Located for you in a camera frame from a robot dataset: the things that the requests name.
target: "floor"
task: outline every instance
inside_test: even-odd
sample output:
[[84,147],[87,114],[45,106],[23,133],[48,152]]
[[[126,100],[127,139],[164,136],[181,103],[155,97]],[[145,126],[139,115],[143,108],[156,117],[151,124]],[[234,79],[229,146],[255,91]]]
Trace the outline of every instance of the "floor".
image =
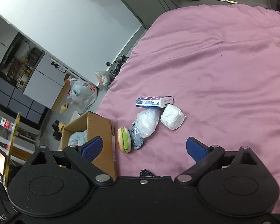
[[[134,46],[131,48],[129,53],[126,55],[129,57],[131,55],[132,50],[136,46],[136,44],[139,42],[139,40],[145,35],[147,30],[141,35],[141,37],[137,40],[137,42],[134,44]],[[106,90],[98,90],[98,97],[95,103],[88,109],[88,111],[96,113],[96,111],[99,108],[99,105],[101,101],[103,100],[104,96],[106,95],[107,91]],[[68,100],[66,98],[66,95],[64,98],[61,100],[61,103],[58,108],[60,108],[61,105],[68,103]],[[55,120],[58,120],[59,122],[64,122],[65,124],[68,124],[69,121],[72,118],[72,115],[74,111],[77,111],[79,114],[82,114],[85,112],[85,109],[82,107],[79,107],[78,105],[71,105],[69,104],[69,108],[63,113],[60,114],[59,112],[55,111],[52,113],[52,116],[48,122],[48,125],[46,127],[46,130],[40,140],[40,145],[46,145],[50,148],[51,151],[58,151],[59,150],[59,145],[60,141],[57,141],[53,137],[54,130],[52,128],[52,124],[55,122]]]

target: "screw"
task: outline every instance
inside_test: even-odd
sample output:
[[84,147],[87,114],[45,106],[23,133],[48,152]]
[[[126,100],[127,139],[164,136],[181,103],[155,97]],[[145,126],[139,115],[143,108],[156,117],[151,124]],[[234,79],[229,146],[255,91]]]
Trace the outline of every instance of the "screw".
[[146,179],[140,180],[140,184],[148,184],[148,181]]
[[102,182],[107,182],[108,180],[110,180],[110,176],[106,175],[106,174],[99,174],[98,176],[96,176],[96,181],[102,183]]
[[177,176],[177,180],[180,182],[189,182],[192,180],[192,176],[191,175],[187,175],[187,174],[181,174],[179,176]]

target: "pink bed sheet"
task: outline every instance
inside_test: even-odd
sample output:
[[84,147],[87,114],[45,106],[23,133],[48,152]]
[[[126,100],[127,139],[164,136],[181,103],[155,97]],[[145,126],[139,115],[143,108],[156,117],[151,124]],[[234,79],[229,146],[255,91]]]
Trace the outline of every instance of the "pink bed sheet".
[[[187,7],[155,21],[133,49],[98,114],[130,127],[141,96],[171,95],[186,119],[159,123],[140,150],[117,152],[122,176],[173,178],[195,162],[193,136],[226,150],[250,146],[280,186],[280,13],[247,5]],[[275,207],[280,213],[280,199]]]

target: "kitchen appliance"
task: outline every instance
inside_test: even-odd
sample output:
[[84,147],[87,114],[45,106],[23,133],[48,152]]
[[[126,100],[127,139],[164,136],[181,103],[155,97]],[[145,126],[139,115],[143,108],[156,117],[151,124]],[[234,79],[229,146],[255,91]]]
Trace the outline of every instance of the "kitchen appliance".
[[17,83],[18,89],[22,90],[28,80],[28,75],[24,74]]

